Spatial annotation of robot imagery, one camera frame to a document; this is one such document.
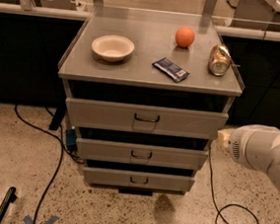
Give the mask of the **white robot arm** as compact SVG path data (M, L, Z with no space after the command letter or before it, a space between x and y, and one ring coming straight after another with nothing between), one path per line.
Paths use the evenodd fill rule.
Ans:
M260 171L280 192L280 129L263 124L220 129L224 151L242 167Z

